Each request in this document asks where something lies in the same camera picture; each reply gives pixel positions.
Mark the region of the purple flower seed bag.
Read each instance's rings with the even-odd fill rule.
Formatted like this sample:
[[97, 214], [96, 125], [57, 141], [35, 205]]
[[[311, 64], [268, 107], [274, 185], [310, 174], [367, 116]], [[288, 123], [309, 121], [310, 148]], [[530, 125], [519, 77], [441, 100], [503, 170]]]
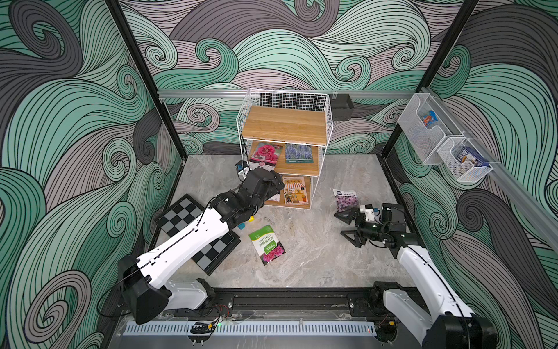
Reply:
[[334, 189], [333, 192], [337, 206], [337, 212], [359, 208], [359, 200], [357, 197], [357, 193], [354, 190]]

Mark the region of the pink flower seed bag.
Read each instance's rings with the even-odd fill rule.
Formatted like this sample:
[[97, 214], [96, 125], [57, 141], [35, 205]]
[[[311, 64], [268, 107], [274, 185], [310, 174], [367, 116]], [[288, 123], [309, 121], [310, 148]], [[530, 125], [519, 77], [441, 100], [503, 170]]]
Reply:
[[268, 199], [269, 202], [280, 202], [280, 198], [281, 198], [281, 194], [280, 193], [276, 193], [276, 195], [270, 197]]
[[282, 145], [263, 142], [257, 143], [248, 159], [249, 168], [251, 170], [256, 168], [263, 168], [268, 171], [274, 170], [282, 151]]

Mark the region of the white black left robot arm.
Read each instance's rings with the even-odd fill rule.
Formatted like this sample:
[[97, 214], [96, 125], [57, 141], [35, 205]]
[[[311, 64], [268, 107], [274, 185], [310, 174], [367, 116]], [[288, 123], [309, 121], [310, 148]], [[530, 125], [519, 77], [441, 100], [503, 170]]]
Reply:
[[171, 280], [195, 254], [256, 215], [264, 203], [285, 188], [281, 174], [256, 168], [233, 190], [213, 197], [203, 212], [162, 245], [118, 262], [119, 291], [137, 324], [154, 320], [171, 309], [197, 310], [206, 303], [209, 285], [196, 279]]

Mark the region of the lavender blue seed bag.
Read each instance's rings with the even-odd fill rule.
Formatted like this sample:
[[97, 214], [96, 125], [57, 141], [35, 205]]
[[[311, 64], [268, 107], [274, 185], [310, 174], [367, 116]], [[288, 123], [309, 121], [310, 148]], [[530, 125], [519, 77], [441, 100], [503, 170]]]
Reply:
[[286, 164], [313, 164], [312, 147], [302, 144], [286, 144]]

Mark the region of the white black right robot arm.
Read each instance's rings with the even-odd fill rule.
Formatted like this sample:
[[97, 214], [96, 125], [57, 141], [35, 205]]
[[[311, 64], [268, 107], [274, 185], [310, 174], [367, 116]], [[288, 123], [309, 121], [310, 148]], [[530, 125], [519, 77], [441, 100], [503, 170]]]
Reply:
[[396, 282], [375, 282], [371, 311], [394, 318], [423, 348], [495, 348], [498, 334], [492, 322], [477, 315], [451, 288], [434, 265], [421, 237], [410, 231], [403, 206], [370, 204], [335, 213], [354, 225], [341, 235], [354, 247], [366, 244], [388, 250], [411, 276], [414, 289]]

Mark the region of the green white seed bag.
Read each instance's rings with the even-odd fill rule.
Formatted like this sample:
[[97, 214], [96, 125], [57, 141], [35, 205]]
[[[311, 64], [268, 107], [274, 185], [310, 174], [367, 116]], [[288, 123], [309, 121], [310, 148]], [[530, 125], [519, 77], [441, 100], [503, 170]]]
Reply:
[[264, 266], [286, 254], [286, 250], [270, 225], [249, 234], [254, 248]]

